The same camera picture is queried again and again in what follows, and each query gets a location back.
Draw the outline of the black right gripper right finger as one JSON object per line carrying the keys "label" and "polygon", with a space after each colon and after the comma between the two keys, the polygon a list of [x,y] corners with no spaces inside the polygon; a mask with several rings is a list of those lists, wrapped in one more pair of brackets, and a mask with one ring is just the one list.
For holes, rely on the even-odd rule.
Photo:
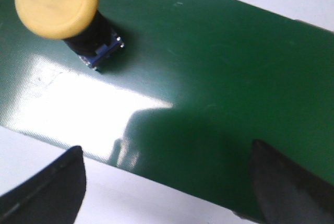
{"label": "black right gripper right finger", "polygon": [[333,185],[263,140],[252,142],[250,171],[266,223],[333,223]]}

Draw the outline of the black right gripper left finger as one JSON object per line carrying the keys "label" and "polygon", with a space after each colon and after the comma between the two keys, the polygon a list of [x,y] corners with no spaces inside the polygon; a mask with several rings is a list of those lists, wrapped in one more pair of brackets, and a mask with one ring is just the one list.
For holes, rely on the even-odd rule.
{"label": "black right gripper left finger", "polygon": [[87,179],[81,146],[1,196],[1,223],[74,223]]}

